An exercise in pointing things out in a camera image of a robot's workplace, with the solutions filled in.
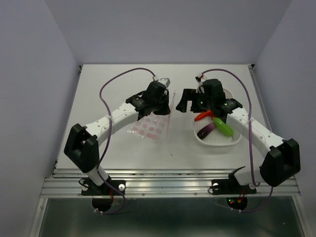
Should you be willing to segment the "clear zip top bag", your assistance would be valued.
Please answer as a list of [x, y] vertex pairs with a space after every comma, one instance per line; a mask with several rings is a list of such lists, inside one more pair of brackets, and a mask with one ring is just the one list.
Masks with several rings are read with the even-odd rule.
[[167, 140], [175, 95], [176, 91], [174, 90], [171, 93], [171, 102], [169, 103], [170, 113], [168, 115], [160, 116], [151, 113], [149, 116], [132, 123], [128, 128], [127, 133], [154, 142]]

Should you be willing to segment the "purple toy eggplant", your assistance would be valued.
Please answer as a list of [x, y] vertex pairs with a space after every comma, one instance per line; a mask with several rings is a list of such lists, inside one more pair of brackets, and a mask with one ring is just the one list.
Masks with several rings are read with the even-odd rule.
[[206, 125], [205, 127], [203, 127], [197, 132], [197, 137], [203, 140], [215, 129], [215, 127], [216, 127], [215, 123], [210, 123]]

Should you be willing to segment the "green toy leaf vegetable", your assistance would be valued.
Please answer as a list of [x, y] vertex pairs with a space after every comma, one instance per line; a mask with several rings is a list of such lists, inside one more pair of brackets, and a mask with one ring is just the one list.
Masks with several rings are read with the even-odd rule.
[[219, 131], [223, 135], [227, 137], [231, 137], [233, 139], [234, 131], [229, 125], [224, 123], [220, 118], [213, 117], [212, 119], [213, 119], [213, 122], [215, 123], [215, 126], [219, 129]]

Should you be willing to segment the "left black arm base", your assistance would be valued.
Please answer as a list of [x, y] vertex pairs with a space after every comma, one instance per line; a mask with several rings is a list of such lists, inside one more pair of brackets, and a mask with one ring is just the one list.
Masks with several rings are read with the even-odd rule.
[[[101, 215], [116, 214], [121, 211], [125, 204], [125, 180], [112, 180], [109, 178], [109, 187], [107, 184], [97, 186], [89, 178], [81, 178], [78, 183], [81, 185], [81, 195], [92, 197], [91, 205], [95, 213]], [[122, 205], [118, 207], [115, 204], [115, 197], [122, 197]]]

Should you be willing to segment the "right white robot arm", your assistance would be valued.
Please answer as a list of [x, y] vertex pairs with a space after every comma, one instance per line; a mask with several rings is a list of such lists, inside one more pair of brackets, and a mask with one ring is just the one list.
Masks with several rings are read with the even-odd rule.
[[267, 183], [277, 187], [301, 170], [300, 148], [294, 139], [284, 139], [251, 116], [236, 99], [227, 98], [217, 79], [207, 79], [196, 89], [184, 89], [176, 110], [185, 113], [191, 102], [191, 112], [212, 111], [216, 118], [238, 131], [249, 141], [249, 149], [256, 148], [263, 161], [259, 165], [250, 162], [249, 168], [241, 168], [227, 180], [227, 187], [238, 193], [250, 183]]

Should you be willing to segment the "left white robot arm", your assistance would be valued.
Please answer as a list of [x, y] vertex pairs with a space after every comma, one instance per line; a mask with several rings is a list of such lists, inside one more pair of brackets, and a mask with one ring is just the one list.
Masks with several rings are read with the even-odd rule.
[[170, 79], [162, 78], [149, 84], [145, 91], [129, 97], [120, 107], [93, 123], [72, 126], [64, 148], [64, 154], [93, 182], [93, 189], [100, 195], [110, 188], [108, 174], [100, 166], [99, 147], [108, 137], [125, 126], [150, 114], [170, 114]]

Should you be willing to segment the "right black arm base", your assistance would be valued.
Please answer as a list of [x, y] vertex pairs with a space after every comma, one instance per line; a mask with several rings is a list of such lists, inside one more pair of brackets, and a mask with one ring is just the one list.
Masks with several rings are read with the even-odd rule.
[[248, 205], [246, 195], [257, 194], [256, 188], [252, 189], [249, 185], [242, 186], [238, 183], [235, 174], [242, 168], [244, 166], [229, 173], [227, 179], [213, 179], [207, 190], [212, 195], [226, 195], [227, 205], [240, 212], [243, 212]]

